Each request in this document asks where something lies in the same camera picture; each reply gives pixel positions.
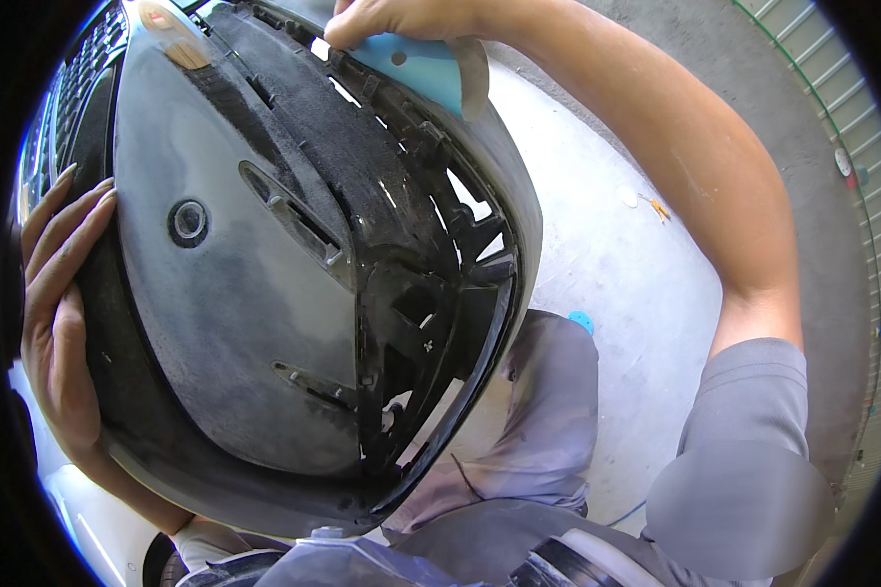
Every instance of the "car grille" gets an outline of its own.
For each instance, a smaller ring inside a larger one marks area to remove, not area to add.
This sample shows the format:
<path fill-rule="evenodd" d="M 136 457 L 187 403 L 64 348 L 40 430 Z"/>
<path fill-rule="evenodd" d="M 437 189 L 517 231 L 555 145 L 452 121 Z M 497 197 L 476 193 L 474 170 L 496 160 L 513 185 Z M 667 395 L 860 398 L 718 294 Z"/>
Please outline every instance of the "car grille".
<path fill-rule="evenodd" d="M 91 91 L 94 79 L 123 53 L 127 44 L 124 13 L 115 3 L 84 35 L 81 49 L 61 70 L 55 110 L 55 161 L 59 168 L 65 160 L 82 104 Z"/>

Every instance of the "floor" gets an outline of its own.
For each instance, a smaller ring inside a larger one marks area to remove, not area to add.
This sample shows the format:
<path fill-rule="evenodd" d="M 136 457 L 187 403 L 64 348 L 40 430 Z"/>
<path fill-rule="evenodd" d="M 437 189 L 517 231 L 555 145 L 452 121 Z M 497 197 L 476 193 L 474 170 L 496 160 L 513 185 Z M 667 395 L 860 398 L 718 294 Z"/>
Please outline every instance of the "floor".
<path fill-rule="evenodd" d="M 589 0 L 656 43 L 751 125 L 787 184 L 798 229 L 809 362 L 811 461 L 831 481 L 850 457 L 869 348 L 867 271 L 833 149 L 791 73 L 729 0 Z M 607 523 L 643 499 L 674 457 L 714 332 L 717 276 L 603 124 L 535 64 L 487 44 L 490 99 L 525 158 L 545 220 L 532 307 L 587 312 L 600 353 L 600 424 L 588 517 Z M 502 430 L 494 382 L 449 452 L 480 454 Z M 637 510 L 618 529 L 638 534 Z"/>

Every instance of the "person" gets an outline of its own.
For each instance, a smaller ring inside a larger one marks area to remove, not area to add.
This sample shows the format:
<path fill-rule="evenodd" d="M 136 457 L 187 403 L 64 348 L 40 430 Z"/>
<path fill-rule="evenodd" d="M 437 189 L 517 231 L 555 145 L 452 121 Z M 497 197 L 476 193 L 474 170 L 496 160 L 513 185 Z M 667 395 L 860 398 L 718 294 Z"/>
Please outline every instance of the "person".
<path fill-rule="evenodd" d="M 784 183 L 752 130 L 651 43 L 574 0 L 338 0 L 325 39 L 336 50 L 393 32 L 475 36 L 524 53 L 603 120 L 639 162 L 716 269 L 718 325 L 677 453 L 755 439 L 807 455 L 806 362 L 797 248 Z M 23 229 L 23 362 L 72 462 L 174 538 L 190 571 L 242 552 L 237 534 L 159 497 L 99 442 L 73 277 L 116 206 L 108 180 L 52 216 L 62 173 Z M 509 355 L 513 401 L 501 439 L 470 462 L 436 464 L 387 521 L 398 551 L 458 581 L 504 583 L 527 551 L 581 528 L 666 585 L 721 584 L 640 538 L 588 522 L 587 469 L 597 435 L 598 353 L 578 324 L 529 311 Z"/>

